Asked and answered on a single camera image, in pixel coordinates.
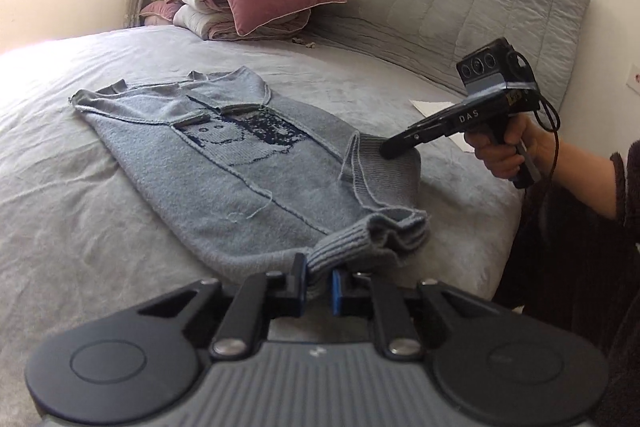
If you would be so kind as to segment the person's right forearm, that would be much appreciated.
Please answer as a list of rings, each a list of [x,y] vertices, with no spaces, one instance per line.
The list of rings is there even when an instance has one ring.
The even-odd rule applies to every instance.
[[[560,142],[554,179],[598,215],[616,217],[616,174],[613,161]]]

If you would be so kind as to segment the person's right hand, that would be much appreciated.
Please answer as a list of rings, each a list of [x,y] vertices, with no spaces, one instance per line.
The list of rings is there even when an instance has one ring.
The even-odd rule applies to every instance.
[[[524,165],[525,158],[516,147],[523,145],[529,158],[541,174],[549,174],[555,154],[555,136],[542,129],[526,114],[509,120],[502,143],[497,143],[484,132],[465,132],[465,142],[474,150],[475,157],[499,179],[515,176]]]

